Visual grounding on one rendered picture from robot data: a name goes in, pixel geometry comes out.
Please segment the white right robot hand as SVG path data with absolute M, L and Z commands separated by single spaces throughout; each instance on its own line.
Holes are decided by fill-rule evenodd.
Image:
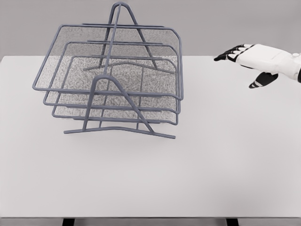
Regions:
M 292 54 L 262 44 L 241 44 L 214 58 L 214 61 L 228 60 L 240 66 L 255 69 L 261 73 L 249 85 L 250 89 L 264 87 L 283 74 L 291 78 L 294 62 Z

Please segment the large grey mesh tray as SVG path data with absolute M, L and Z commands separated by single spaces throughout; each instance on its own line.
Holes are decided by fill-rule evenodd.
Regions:
M 63 24 L 59 27 L 32 88 L 54 91 L 53 83 L 66 56 L 96 58 L 93 69 L 107 67 L 112 59 L 150 61 L 177 59 L 176 98 L 183 100 L 182 42 L 178 33 L 164 26 L 128 24 Z

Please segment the medium grey mesh tray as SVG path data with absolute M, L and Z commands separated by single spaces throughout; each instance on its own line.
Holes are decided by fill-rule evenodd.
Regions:
M 107 70 L 105 67 L 93 69 L 98 64 L 96 58 L 66 56 L 62 61 L 57 78 L 53 83 L 54 91 L 47 91 L 49 105 L 84 109 L 87 106 L 92 80 L 100 74 L 113 76 L 129 93 L 141 112 L 177 113 L 179 102 L 176 98 L 177 59 L 159 60 L 160 70 L 151 68 L 150 61 L 138 59 L 112 59 Z M 130 105 L 117 87 L 107 80 L 96 85 L 93 108 L 103 111 L 130 111 Z

